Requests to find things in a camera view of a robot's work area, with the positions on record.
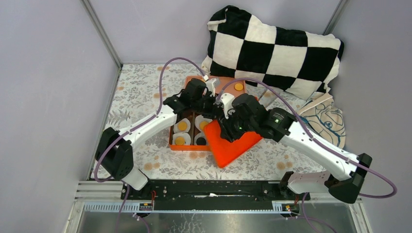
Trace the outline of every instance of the black circle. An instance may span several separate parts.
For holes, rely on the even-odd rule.
[[[204,137],[199,137],[196,140],[196,144],[199,146],[205,146],[206,145],[206,139]]]

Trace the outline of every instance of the black and white pillow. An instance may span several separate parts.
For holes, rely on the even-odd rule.
[[[343,42],[332,34],[269,26],[234,6],[216,12],[207,26],[202,69],[209,75],[254,78],[304,100],[315,91],[328,92],[338,75]]]

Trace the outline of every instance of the robotic arm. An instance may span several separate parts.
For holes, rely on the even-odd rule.
[[[281,142],[301,151],[326,169],[318,173],[286,172],[279,183],[280,190],[285,197],[289,198],[305,192],[329,192],[343,202],[355,202],[366,175],[365,170],[338,158],[313,142],[297,122],[296,117],[283,109],[266,110],[255,97],[248,94],[234,98],[225,93],[220,100],[216,101],[215,87],[217,85],[217,79],[209,79],[206,83],[193,79],[181,93],[163,102],[159,114],[153,113],[120,131],[112,128],[106,129],[99,143],[96,159],[100,158],[102,152],[114,139],[128,132],[129,134],[109,151],[103,159],[102,166],[115,180],[123,180],[135,190],[140,190],[145,186],[148,178],[133,166],[132,144],[137,148],[159,131],[174,125],[178,116],[184,111],[193,110],[204,117],[216,119],[221,127],[223,139],[233,142],[241,138],[245,132],[254,131],[264,138]],[[154,118],[147,124],[133,132],[130,131],[151,117]],[[369,155],[356,156],[330,144],[315,133],[313,135],[329,149],[366,167],[370,166],[372,158]]]

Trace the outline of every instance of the egg-shaped object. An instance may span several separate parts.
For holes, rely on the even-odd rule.
[[[209,124],[212,121],[212,119],[207,119],[204,118],[202,115],[198,115],[195,119],[194,119],[194,125],[196,126],[196,128],[200,131],[203,132],[203,128]]]
[[[190,145],[190,135],[188,133],[174,133],[172,135],[172,145]]]
[[[207,146],[207,145],[209,145],[209,143],[208,143],[207,140],[206,140],[206,136],[205,136],[205,134],[204,134],[203,132],[202,132],[202,133],[198,133],[198,134],[194,137],[193,143],[194,143],[195,145],[197,145],[197,146]]]
[[[190,121],[187,118],[181,119],[175,125],[173,125],[173,133],[184,133],[189,132],[190,130]]]

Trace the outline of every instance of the table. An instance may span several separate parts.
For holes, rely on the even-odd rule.
[[[106,128],[121,129],[155,111],[159,105],[158,82],[162,65],[124,65]],[[163,99],[178,93],[189,75],[199,75],[190,64],[171,64],[163,77]],[[249,94],[260,96],[264,88],[246,86]],[[281,96],[298,109],[305,104],[296,96],[281,92]],[[275,95],[265,93],[260,101],[269,108],[287,109]],[[217,167],[208,151],[173,151],[168,147],[169,128],[162,130],[144,144],[133,148],[134,165],[151,179],[216,179],[216,180],[280,180],[286,171],[318,172],[323,168],[295,149],[263,139],[227,167]],[[99,178],[108,177],[101,167]]]

